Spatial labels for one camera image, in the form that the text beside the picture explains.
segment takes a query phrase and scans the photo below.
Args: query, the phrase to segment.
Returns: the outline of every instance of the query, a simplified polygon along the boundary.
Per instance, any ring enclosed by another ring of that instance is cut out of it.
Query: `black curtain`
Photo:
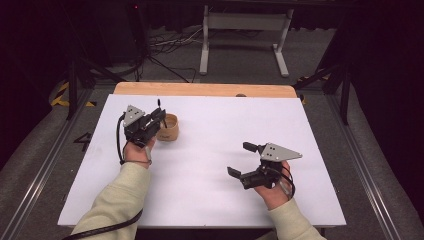
[[[351,12],[321,68],[349,62],[368,123],[400,184],[424,220],[424,22],[418,2],[375,1]]]
[[[165,27],[181,33],[183,28],[201,25],[203,6],[181,4],[147,4],[147,21],[152,29]]]
[[[50,92],[65,71],[65,56],[35,4],[0,3],[0,169],[51,111]]]

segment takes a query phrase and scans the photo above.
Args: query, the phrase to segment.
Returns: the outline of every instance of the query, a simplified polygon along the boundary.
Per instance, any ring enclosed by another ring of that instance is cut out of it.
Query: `white metal frame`
[[[273,44],[275,58],[278,63],[281,75],[288,77],[286,62],[282,54],[284,41],[286,40],[290,22],[293,16],[293,9],[286,14],[238,14],[238,13],[212,13],[209,7],[205,6],[203,17],[203,46],[200,59],[201,75],[208,72],[209,58],[209,29],[244,29],[244,30],[268,30],[280,31],[278,44]]]

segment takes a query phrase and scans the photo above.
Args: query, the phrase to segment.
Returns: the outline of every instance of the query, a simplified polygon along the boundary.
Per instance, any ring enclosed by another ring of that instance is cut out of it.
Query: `yellow tape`
[[[62,101],[62,96],[66,92],[66,89],[69,87],[69,82],[65,80],[65,82],[60,87],[59,91],[56,94],[56,97],[51,102],[52,106],[60,105],[63,107],[69,107],[69,101]],[[95,107],[97,106],[97,102],[87,102],[85,104],[86,107]]]
[[[303,105],[305,105],[306,104],[306,98],[305,98],[305,95],[303,95],[303,94],[300,94],[300,101],[302,102],[302,104]]]

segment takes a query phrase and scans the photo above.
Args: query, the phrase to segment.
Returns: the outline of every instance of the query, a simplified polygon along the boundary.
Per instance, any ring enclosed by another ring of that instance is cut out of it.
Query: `metal rail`
[[[59,157],[60,151],[69,136],[73,126],[75,125],[78,116],[81,114],[84,104],[88,101],[92,90],[83,89],[81,90],[81,96],[78,101],[78,108],[75,112],[75,115],[70,120],[66,121],[63,125],[60,133],[54,142],[50,152],[48,153],[46,159],[43,162],[43,165],[40,167],[36,177],[32,181],[28,191],[26,192],[24,198],[21,201],[18,209],[13,215],[12,219],[9,222],[6,230],[4,231],[1,240],[12,240],[15,239],[22,226],[24,225],[27,217],[31,213],[32,208],[37,202],[38,197],[41,194],[51,172],[53,171],[54,166],[56,165],[57,159]]]
[[[353,164],[368,196],[372,208],[374,209],[375,215],[380,222],[381,228],[389,240],[400,240],[401,237],[396,229],[395,224],[387,211],[386,204],[382,198],[381,192],[371,173],[368,171],[368,167],[365,163],[365,159],[361,154],[359,146],[349,128],[346,126],[340,118],[339,109],[340,106],[334,95],[326,95],[327,102],[330,105],[331,111],[334,114],[337,124],[340,127],[345,139],[349,144],[353,156]]]

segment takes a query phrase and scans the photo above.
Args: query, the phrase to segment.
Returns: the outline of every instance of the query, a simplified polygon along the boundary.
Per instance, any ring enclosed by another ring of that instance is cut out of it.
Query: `metal stand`
[[[85,89],[93,88],[96,84],[90,69],[95,69],[115,82],[125,80],[87,59],[87,54],[80,44],[78,34],[75,32],[62,2],[42,0],[38,6],[43,12],[47,11],[51,16],[52,25],[57,31],[58,42],[69,59],[69,111],[67,120],[70,120],[78,108],[78,80]]]
[[[205,6],[203,17],[203,46],[199,73],[201,75],[206,75],[208,72],[209,29],[268,30],[281,32],[278,44],[273,44],[273,51],[281,75],[283,77],[288,77],[289,72],[283,58],[282,49],[292,16],[293,9],[288,10],[287,14],[238,14],[212,13],[209,12],[208,6]]]
[[[300,90],[307,85],[320,80],[321,78],[331,74],[327,82],[322,86],[322,90],[325,94],[334,94],[340,84],[343,83],[341,103],[340,103],[340,116],[345,125],[348,125],[347,121],[347,107],[349,101],[349,89],[350,89],[350,73],[347,65],[335,65],[327,69],[318,71],[314,75],[303,79],[303,81],[297,82],[292,85],[295,90]]]

